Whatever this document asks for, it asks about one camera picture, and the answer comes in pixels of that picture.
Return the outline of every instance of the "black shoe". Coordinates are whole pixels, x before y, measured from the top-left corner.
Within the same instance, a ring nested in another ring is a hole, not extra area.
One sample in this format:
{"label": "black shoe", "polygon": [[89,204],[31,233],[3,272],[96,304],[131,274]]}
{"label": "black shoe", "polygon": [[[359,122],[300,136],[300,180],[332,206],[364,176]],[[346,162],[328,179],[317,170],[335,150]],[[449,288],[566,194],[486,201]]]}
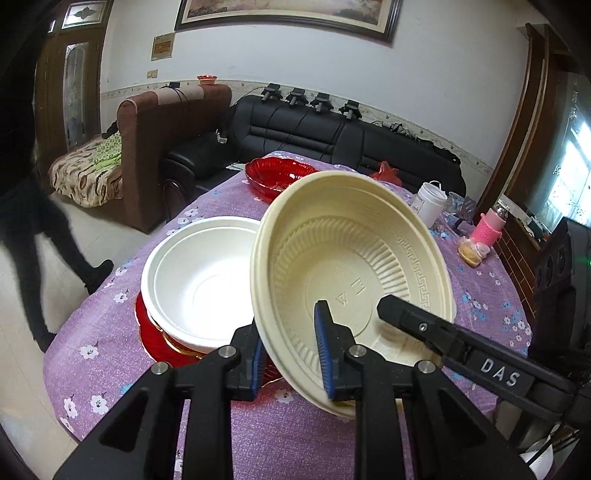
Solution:
{"label": "black shoe", "polygon": [[39,348],[41,349],[41,352],[43,352],[43,353],[47,352],[47,349],[49,348],[49,346],[51,345],[51,343],[55,337],[56,337],[55,333],[47,332],[47,333],[43,334],[43,336],[41,338],[35,339],[35,341],[37,342],[37,345],[39,345]]}
{"label": "black shoe", "polygon": [[94,269],[94,276],[92,280],[86,284],[88,295],[92,295],[94,292],[96,292],[112,271],[113,262],[111,260],[105,260],[98,267],[96,267]]}

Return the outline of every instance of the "green cloth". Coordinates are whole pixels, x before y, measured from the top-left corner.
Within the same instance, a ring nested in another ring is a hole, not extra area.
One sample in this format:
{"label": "green cloth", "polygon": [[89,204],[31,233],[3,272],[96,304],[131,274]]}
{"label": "green cloth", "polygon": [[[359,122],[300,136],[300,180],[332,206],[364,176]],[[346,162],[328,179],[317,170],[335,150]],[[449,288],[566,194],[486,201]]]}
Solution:
{"label": "green cloth", "polygon": [[113,167],[121,163],[121,135],[119,132],[105,138],[96,147],[91,160],[97,168]]}

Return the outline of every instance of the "red glass dish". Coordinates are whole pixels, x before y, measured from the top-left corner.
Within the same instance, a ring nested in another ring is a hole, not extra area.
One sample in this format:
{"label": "red glass dish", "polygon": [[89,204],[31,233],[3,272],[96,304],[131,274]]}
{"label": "red glass dish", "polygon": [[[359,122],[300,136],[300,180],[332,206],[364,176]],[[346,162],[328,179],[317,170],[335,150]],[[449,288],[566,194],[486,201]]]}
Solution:
{"label": "red glass dish", "polygon": [[[196,352],[181,345],[156,327],[148,317],[148,310],[146,310],[141,293],[135,301],[135,318],[139,324],[139,338],[142,345],[154,361],[168,362],[173,367],[182,367],[199,362],[205,356],[205,353]],[[262,384],[266,385],[280,378],[279,370],[267,358]]]}
{"label": "red glass dish", "polygon": [[251,186],[270,201],[296,180],[317,171],[305,163],[278,157],[255,158],[244,169]]}

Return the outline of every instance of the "white wall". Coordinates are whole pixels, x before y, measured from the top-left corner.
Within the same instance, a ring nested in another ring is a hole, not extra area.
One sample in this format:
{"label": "white wall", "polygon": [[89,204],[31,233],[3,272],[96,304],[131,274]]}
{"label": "white wall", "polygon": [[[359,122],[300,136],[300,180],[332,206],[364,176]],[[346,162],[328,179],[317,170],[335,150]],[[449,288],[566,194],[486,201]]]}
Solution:
{"label": "white wall", "polygon": [[153,82],[152,69],[158,82],[211,73],[297,85],[392,112],[491,167],[499,158],[527,59],[510,0],[404,0],[391,45],[316,28],[229,25],[178,32],[173,57],[151,61],[153,38],[174,29],[178,6],[115,0],[101,92]]}
{"label": "white wall", "polygon": [[543,25],[548,23],[548,20],[538,12],[528,0],[511,0],[515,5],[515,24],[517,27],[522,27],[526,23],[532,25]]}

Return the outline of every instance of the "pink bottle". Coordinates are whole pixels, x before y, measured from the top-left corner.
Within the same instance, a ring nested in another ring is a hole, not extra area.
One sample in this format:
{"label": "pink bottle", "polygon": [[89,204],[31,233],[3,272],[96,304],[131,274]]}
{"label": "pink bottle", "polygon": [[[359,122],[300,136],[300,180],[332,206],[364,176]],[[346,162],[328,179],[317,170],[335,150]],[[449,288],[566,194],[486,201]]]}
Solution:
{"label": "pink bottle", "polygon": [[501,230],[507,220],[507,210],[499,203],[493,205],[486,215],[480,214],[480,222],[470,236],[473,243],[483,243],[492,247],[501,236]]}

